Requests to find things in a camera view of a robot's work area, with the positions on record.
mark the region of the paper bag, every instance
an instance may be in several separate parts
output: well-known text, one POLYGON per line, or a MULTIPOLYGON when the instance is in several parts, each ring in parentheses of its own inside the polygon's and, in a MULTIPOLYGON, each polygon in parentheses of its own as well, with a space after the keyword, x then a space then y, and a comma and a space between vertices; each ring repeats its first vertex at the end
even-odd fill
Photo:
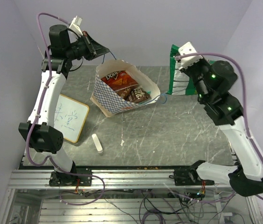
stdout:
POLYGON ((135 109, 147 104, 155 103, 160 96, 158 86, 145 74, 139 71, 136 66, 122 60, 109 60, 97 66, 95 75, 94 91, 90 100, 96 104, 106 117, 111 117, 116 113, 135 109), (111 89, 101 78, 106 75, 124 70, 130 75, 139 86, 150 93, 150 99, 142 104, 125 101, 114 90, 111 89))

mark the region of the red snack bag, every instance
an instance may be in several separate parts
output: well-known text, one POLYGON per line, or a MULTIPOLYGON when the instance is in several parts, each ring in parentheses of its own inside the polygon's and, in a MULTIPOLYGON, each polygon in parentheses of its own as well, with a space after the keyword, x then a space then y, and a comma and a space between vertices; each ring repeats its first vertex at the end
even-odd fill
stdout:
POLYGON ((111 74, 101 78, 101 80, 111 87, 115 92, 138 85, 138 83, 125 71, 112 72, 111 74))

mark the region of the blue wire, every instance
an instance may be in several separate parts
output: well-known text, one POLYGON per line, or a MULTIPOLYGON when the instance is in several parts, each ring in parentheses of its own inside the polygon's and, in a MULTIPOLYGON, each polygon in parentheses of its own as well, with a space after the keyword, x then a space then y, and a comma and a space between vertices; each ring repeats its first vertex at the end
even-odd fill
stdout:
POLYGON ((115 60, 117 60, 117 58, 115 57, 115 55, 110 51, 110 53, 111 53, 111 55, 113 56, 113 58, 115 59, 115 60))
POLYGON ((167 102, 167 100, 168 100, 168 97, 166 96, 165 93, 162 93, 162 94, 156 96, 154 99, 152 99, 152 100, 150 100, 150 101, 148 101, 148 102, 143 102, 142 104, 143 104, 143 105, 146 105, 146 104, 148 104, 148 103, 150 103, 150 102, 155 101, 156 98, 160 98, 160 97, 165 97, 165 101, 164 101, 163 103, 161 103, 161 104, 165 104, 165 103, 167 102))
POLYGON ((117 60, 117 58, 115 57, 115 55, 110 51, 109 53, 111 53, 112 54, 112 56, 113 56, 113 58, 115 59, 115 60, 117 60))

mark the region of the snack bag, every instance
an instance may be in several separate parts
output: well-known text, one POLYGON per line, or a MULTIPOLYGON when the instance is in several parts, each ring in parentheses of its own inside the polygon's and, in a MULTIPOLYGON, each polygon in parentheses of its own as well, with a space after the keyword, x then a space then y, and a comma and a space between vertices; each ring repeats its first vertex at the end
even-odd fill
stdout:
POLYGON ((122 60, 109 60, 96 68, 90 100, 106 117, 111 117, 155 103, 159 96, 158 86, 136 66, 122 60))
POLYGON ((180 55, 178 52, 179 47, 176 45, 171 46, 170 51, 170 83, 167 94, 169 95, 195 95, 197 94, 194 83, 190 77, 181 73, 179 68, 181 62, 175 61, 175 56, 180 55))

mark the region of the black bracket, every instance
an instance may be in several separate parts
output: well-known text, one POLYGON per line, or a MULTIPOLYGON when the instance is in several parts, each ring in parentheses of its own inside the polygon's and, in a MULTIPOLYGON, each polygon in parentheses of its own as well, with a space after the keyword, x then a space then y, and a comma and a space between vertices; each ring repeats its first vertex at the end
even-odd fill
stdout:
MULTIPOLYGON (((183 169, 174 170, 174 175, 169 176, 169 178, 174 179, 175 186, 202 186, 202 180, 195 179, 194 181, 189 175, 190 167, 183 169)), ((204 180, 206 185, 214 185, 215 182, 211 180, 204 180)))
MULTIPOLYGON (((76 168, 75 163, 73 163, 72 169, 70 171, 73 174, 86 174, 92 175, 92 171, 88 168, 76 168)), ((92 176, 77 176, 69 175, 61 172, 52 172, 49 180, 49 185, 51 187, 60 186, 77 186, 79 180, 79 186, 89 187, 92 183, 92 176)))
MULTIPOLYGON (((20 123, 19 132, 24 138, 27 140, 28 132, 31 128, 31 122, 28 123, 20 123)), ((29 147, 34 148, 37 152, 49 152, 52 154, 56 154, 62 146, 63 143, 63 134, 57 129, 48 126, 46 124, 35 125, 30 142, 29 147)))
POLYGON ((202 181, 205 181, 206 185, 214 185, 214 181, 201 180, 197 174, 196 169, 204 162, 204 160, 198 160, 192 166, 176 169, 174 175, 170 175, 169 178, 174 179, 176 186, 202 185, 202 181))

